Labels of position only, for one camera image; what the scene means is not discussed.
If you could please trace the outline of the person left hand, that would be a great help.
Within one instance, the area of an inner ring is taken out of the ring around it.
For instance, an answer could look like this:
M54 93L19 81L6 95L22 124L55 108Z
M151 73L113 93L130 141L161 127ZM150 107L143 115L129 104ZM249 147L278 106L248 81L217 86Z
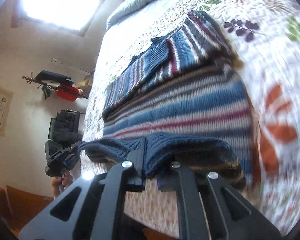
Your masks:
M61 177L53 177L51 180L51 190L54 198L57 198L62 190L66 190L74 179L70 171L65 170Z

